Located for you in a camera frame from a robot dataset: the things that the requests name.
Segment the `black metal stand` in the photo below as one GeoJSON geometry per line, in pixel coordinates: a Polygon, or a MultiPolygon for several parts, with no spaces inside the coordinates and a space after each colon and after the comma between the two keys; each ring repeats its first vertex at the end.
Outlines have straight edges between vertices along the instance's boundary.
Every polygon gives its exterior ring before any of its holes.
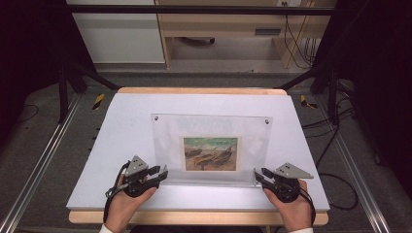
{"type": "Polygon", "coordinates": [[[333,125],[337,125],[339,123],[336,103],[338,74],[336,69],[327,62],[323,62],[317,66],[312,67],[310,70],[287,83],[276,86],[276,89],[288,90],[298,83],[308,80],[309,78],[315,79],[310,86],[310,90],[314,94],[319,94],[323,92],[326,87],[328,87],[327,116],[331,120],[331,123],[333,125]]]}
{"type": "Polygon", "coordinates": [[[60,116],[59,123],[61,123],[69,114],[69,103],[67,94],[67,84],[69,83],[76,93],[85,93],[87,85],[83,80],[83,76],[89,77],[94,81],[103,84],[104,86],[112,89],[119,90],[120,85],[112,83],[96,72],[87,69],[85,66],[76,63],[66,63],[61,66],[58,71],[58,89],[59,89],[59,104],[60,104],[60,116]]]}

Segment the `person's right hand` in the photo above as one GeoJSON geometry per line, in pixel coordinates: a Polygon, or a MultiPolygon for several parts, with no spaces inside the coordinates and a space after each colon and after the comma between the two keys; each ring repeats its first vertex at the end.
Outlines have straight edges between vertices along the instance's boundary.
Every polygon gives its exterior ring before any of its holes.
{"type": "Polygon", "coordinates": [[[312,227],[312,208],[310,203],[299,196],[295,201],[283,203],[269,189],[263,190],[270,203],[278,210],[287,231],[312,227]]]}

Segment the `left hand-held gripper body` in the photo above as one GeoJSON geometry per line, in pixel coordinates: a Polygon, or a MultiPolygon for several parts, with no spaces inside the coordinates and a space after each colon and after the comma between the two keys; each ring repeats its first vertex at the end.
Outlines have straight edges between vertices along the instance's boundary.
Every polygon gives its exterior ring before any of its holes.
{"type": "Polygon", "coordinates": [[[124,192],[130,197],[141,196],[149,187],[149,165],[138,155],[134,155],[126,168],[123,183],[124,192]]]}

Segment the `white cabinet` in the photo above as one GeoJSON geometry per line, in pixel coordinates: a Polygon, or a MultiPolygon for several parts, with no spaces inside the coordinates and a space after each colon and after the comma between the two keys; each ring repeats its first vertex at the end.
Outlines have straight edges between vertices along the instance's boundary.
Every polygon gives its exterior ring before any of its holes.
{"type": "Polygon", "coordinates": [[[94,63],[163,63],[156,14],[73,14],[94,63]]]}

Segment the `person's left hand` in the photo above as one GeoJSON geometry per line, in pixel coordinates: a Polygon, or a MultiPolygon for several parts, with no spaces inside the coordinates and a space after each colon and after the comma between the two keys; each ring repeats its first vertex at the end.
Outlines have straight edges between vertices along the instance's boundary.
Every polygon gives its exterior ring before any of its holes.
{"type": "Polygon", "coordinates": [[[155,192],[156,187],[146,190],[138,197],[130,197],[123,190],[117,193],[109,206],[108,216],[103,224],[113,233],[124,233],[135,213],[155,192]]]}

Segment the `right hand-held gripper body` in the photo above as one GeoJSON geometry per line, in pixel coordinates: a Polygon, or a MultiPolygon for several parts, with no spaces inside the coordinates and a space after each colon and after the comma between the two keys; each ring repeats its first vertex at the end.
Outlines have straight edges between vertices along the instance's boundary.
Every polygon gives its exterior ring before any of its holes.
{"type": "Polygon", "coordinates": [[[314,176],[291,163],[285,163],[273,171],[275,195],[283,203],[290,203],[300,194],[301,179],[313,179],[314,176]]]}

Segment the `clear acrylic photo frame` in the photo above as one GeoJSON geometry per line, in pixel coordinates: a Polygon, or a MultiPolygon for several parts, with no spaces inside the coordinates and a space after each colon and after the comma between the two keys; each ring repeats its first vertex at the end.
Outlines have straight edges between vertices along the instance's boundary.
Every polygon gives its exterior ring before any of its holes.
{"type": "Polygon", "coordinates": [[[269,116],[152,116],[155,161],[168,171],[168,184],[253,186],[255,170],[263,167],[272,132],[269,116]],[[181,141],[184,137],[239,137],[241,155],[235,172],[186,172],[181,141]]]}

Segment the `black curtain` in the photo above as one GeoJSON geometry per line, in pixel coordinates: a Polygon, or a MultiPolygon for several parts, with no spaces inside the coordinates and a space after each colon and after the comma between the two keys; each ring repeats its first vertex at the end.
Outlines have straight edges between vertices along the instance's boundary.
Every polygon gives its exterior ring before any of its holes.
{"type": "Polygon", "coordinates": [[[355,85],[381,157],[412,196],[412,0],[337,0],[315,63],[355,85]]]}
{"type": "Polygon", "coordinates": [[[62,59],[94,69],[80,30],[68,12],[45,11],[66,0],[0,0],[0,147],[32,92],[58,82],[62,59]]]}

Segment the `aluminium floor rail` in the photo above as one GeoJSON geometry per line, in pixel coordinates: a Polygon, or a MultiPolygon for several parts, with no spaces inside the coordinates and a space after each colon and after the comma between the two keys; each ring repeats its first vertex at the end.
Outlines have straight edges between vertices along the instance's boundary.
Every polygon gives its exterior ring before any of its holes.
{"type": "Polygon", "coordinates": [[[353,187],[359,197],[362,208],[370,222],[375,233],[391,233],[389,224],[383,216],[367,182],[361,173],[361,169],[353,159],[346,143],[340,132],[335,129],[333,142],[337,148],[338,154],[346,169],[346,172],[353,184],[353,187]]]}
{"type": "Polygon", "coordinates": [[[44,177],[44,174],[46,173],[49,164],[52,161],[54,154],[61,140],[63,139],[82,98],[82,94],[73,95],[67,115],[56,126],[51,138],[49,139],[30,176],[26,180],[22,191],[19,193],[14,205],[0,223],[0,233],[14,233],[37,187],[44,177]]]}

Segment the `boat painting print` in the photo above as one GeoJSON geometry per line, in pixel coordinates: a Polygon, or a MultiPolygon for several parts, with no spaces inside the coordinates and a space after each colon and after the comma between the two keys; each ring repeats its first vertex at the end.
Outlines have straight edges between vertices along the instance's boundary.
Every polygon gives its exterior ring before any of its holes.
{"type": "Polygon", "coordinates": [[[235,172],[241,155],[239,137],[184,137],[181,141],[186,172],[235,172]]]}

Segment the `black horizontal bar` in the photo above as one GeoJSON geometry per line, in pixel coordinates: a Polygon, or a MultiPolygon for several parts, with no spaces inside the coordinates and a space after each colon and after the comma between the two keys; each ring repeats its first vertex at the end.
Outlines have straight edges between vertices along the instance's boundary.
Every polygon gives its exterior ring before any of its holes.
{"type": "Polygon", "coordinates": [[[63,9],[71,13],[86,14],[332,16],[338,13],[334,8],[241,6],[67,5],[63,9]]]}

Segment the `light wooden desk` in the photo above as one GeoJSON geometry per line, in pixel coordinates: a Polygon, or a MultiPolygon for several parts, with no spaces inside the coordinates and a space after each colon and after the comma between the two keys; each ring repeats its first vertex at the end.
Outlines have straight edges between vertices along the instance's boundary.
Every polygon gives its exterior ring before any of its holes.
{"type": "MultiPolygon", "coordinates": [[[[337,0],[154,0],[158,6],[241,6],[333,8],[337,0]]],[[[268,37],[290,68],[303,39],[321,39],[328,16],[160,14],[165,38],[268,37]]]]}

